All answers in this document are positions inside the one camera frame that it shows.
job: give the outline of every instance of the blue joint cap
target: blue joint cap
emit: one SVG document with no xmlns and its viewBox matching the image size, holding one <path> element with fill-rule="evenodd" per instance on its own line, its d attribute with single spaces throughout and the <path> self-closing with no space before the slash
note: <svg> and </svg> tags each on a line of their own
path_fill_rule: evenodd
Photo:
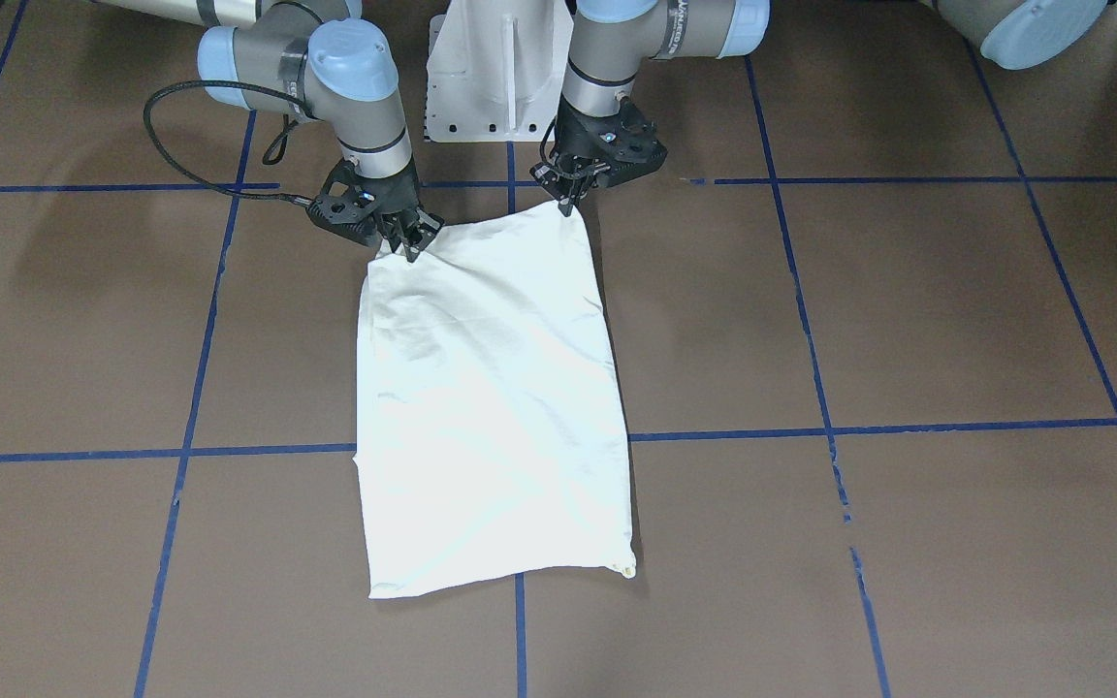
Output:
<svg viewBox="0 0 1117 698">
<path fill-rule="evenodd" d="M 576 0 L 576 9 L 594 22 L 612 26 L 639 18 L 657 3 L 658 0 Z"/>
<path fill-rule="evenodd" d="M 766 36 L 770 26 L 770 0 L 735 0 L 732 26 L 726 30 L 726 42 L 718 58 L 752 54 Z"/>
<path fill-rule="evenodd" d="M 330 92 L 355 102 L 378 102 L 399 89 L 390 45 L 364 19 L 338 19 L 309 37 L 309 65 Z"/>
<path fill-rule="evenodd" d="M 214 26 L 206 30 L 201 45 L 195 50 L 195 71 L 201 79 L 239 80 L 236 71 L 235 35 L 236 28 L 230 26 Z M 248 108 L 242 89 L 206 87 L 204 92 L 223 105 Z"/>
</svg>

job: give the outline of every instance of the white towel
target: white towel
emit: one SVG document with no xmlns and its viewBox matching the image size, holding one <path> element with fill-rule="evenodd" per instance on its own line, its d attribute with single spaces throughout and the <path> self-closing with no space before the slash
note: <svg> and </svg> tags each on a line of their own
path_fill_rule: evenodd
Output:
<svg viewBox="0 0 1117 698">
<path fill-rule="evenodd" d="M 636 574 L 629 441 L 580 213 L 370 261 L 356 341 L 370 599 L 551 566 Z"/>
</svg>

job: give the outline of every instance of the white fabric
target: white fabric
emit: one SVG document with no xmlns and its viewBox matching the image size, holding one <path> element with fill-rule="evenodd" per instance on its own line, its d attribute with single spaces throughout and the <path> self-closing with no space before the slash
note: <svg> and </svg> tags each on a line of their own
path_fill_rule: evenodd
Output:
<svg viewBox="0 0 1117 698">
<path fill-rule="evenodd" d="M 636 574 L 629 442 L 580 213 L 370 261 L 356 340 L 370 599 L 550 566 Z"/>
</svg>

